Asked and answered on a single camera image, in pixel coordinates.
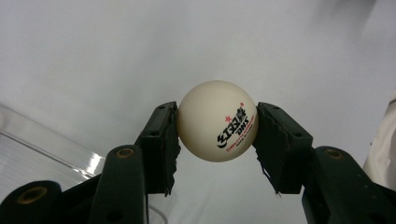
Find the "bolt hole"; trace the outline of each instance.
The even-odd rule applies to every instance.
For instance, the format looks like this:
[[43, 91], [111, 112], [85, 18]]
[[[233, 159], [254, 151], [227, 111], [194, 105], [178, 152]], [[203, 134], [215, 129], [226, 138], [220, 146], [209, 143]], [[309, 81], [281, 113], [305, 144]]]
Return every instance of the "bolt hole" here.
[[133, 148], [123, 148], [117, 151], [116, 156], [121, 159], [129, 158], [134, 155]]
[[35, 187], [32, 189], [26, 190], [23, 194], [18, 198], [18, 203], [20, 204], [29, 204], [34, 203], [44, 197], [47, 194], [47, 188], [45, 187]]
[[329, 157], [331, 157], [333, 159], [341, 160], [344, 158], [344, 156], [343, 156], [343, 154], [341, 154], [341, 152], [334, 150], [334, 149], [326, 149], [325, 152]]
[[119, 210], [113, 210], [107, 214], [107, 221], [118, 222], [123, 218], [123, 213]]
[[375, 223], [387, 223], [387, 220], [381, 214], [375, 212], [370, 213], [369, 218]]

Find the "white ping pong ball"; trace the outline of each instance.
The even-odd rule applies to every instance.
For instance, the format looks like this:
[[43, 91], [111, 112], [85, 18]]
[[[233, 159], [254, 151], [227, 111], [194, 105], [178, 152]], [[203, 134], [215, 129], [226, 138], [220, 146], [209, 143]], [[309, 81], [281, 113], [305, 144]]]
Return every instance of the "white ping pong ball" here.
[[229, 161], [253, 144], [257, 108], [240, 87], [208, 81], [194, 87], [177, 111], [177, 132], [184, 146], [205, 161]]

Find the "white background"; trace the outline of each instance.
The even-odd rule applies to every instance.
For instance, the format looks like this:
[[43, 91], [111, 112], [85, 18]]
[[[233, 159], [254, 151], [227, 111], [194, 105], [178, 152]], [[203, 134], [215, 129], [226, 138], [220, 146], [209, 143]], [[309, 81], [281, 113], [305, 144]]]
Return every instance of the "white background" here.
[[[105, 156], [157, 105], [222, 79], [362, 165], [396, 87], [395, 11], [392, 0], [4, 0], [0, 104]], [[253, 147], [224, 163], [183, 147], [177, 168], [172, 195], [150, 198], [170, 223], [306, 222], [301, 195], [276, 197]]]

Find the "printed logo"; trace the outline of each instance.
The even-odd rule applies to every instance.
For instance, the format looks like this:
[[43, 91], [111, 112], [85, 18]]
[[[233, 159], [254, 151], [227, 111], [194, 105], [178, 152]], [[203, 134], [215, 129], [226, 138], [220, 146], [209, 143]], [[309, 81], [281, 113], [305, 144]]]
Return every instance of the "printed logo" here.
[[226, 151], [230, 151], [234, 147], [239, 146], [239, 144], [245, 139], [245, 137], [250, 132], [253, 127], [252, 122], [254, 116], [248, 118], [245, 109], [243, 108], [245, 104], [241, 103], [239, 108], [236, 109], [236, 114], [233, 118], [231, 116], [226, 116], [225, 121], [228, 122], [227, 127], [224, 128], [223, 132], [218, 136], [218, 147], [225, 148], [228, 146], [228, 140], [237, 134], [239, 137], [230, 146], [226, 148]]

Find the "cable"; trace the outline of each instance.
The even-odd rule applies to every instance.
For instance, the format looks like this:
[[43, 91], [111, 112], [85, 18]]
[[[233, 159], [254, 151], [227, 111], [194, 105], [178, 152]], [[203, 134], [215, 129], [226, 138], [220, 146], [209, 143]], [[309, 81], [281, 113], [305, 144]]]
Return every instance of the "cable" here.
[[158, 215], [160, 215], [163, 218], [164, 224], [168, 224], [168, 218], [160, 209], [156, 208], [152, 204], [149, 204], [148, 208], [151, 209], [152, 211], [156, 212]]

